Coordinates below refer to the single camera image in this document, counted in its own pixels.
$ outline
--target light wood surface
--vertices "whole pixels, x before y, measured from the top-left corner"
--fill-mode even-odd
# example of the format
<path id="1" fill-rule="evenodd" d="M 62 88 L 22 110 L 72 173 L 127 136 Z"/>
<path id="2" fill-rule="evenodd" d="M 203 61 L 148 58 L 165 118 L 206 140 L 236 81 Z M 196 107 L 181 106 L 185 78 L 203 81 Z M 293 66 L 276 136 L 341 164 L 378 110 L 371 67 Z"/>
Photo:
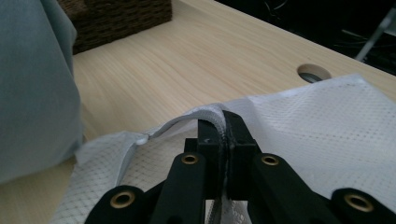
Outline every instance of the light wood surface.
<path id="1" fill-rule="evenodd" d="M 74 58 L 88 139 L 142 132 L 197 105 L 309 85 L 311 63 L 359 73 L 396 101 L 396 77 L 213 1 L 174 0 L 172 21 Z M 0 223 L 47 223 L 74 160 L 0 186 Z"/>

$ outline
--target white fabric bag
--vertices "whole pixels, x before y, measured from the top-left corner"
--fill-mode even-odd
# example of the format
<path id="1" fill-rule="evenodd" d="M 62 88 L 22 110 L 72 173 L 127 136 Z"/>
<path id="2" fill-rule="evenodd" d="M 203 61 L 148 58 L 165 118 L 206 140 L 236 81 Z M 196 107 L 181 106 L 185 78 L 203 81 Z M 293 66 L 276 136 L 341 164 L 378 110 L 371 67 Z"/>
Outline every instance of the white fabric bag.
<path id="1" fill-rule="evenodd" d="M 263 152 L 284 158 L 315 192 L 365 191 L 396 211 L 396 104 L 359 75 L 271 95 L 204 105 L 146 133 L 113 133 L 86 144 L 51 223 L 84 223 L 117 185 L 148 190 L 165 180 L 186 137 L 205 119 L 225 132 L 222 110 L 239 114 Z M 222 223 L 249 223 L 246 205 L 223 206 Z"/>

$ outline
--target brown woven basket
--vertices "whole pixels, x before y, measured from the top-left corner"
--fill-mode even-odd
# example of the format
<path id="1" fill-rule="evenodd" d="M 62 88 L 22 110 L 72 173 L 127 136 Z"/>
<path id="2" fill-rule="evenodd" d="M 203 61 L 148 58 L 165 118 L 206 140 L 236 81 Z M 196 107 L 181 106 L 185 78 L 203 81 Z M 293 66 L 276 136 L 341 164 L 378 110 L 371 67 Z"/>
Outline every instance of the brown woven basket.
<path id="1" fill-rule="evenodd" d="M 73 53 L 172 19 L 171 0 L 58 0 L 78 31 Z"/>

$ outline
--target brass screw insert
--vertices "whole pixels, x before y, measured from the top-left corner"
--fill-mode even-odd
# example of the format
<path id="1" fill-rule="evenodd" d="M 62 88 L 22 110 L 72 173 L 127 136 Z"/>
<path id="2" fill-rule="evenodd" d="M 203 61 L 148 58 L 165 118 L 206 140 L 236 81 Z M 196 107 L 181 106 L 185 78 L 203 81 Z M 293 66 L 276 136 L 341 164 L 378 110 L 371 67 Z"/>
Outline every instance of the brass screw insert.
<path id="1" fill-rule="evenodd" d="M 181 161 L 185 164 L 192 165 L 198 162 L 198 157 L 194 155 L 186 155 L 181 158 Z"/>
<path id="2" fill-rule="evenodd" d="M 111 198 L 110 205 L 113 208 L 124 208 L 134 202 L 135 196 L 132 191 L 124 190 Z"/>
<path id="3" fill-rule="evenodd" d="M 372 212 L 374 210 L 373 204 L 359 194 L 349 193 L 344 196 L 344 200 L 349 206 L 359 211 Z"/>
<path id="4" fill-rule="evenodd" d="M 273 156 L 263 156 L 262 162 L 264 162 L 267 165 L 278 165 L 279 164 L 279 160 Z"/>

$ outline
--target wood grain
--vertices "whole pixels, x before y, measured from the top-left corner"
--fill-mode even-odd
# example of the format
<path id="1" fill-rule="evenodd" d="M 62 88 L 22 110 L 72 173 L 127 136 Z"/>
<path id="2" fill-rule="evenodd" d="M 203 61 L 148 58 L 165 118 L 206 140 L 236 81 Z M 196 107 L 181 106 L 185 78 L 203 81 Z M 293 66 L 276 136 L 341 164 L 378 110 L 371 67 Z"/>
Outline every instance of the wood grain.
<path id="1" fill-rule="evenodd" d="M 359 73 L 396 101 L 396 77 L 213 1 L 174 0 L 172 21 L 74 58 L 88 139 L 142 132 L 190 108 L 309 85 L 305 63 Z M 73 161 L 0 186 L 0 223 L 47 223 Z"/>

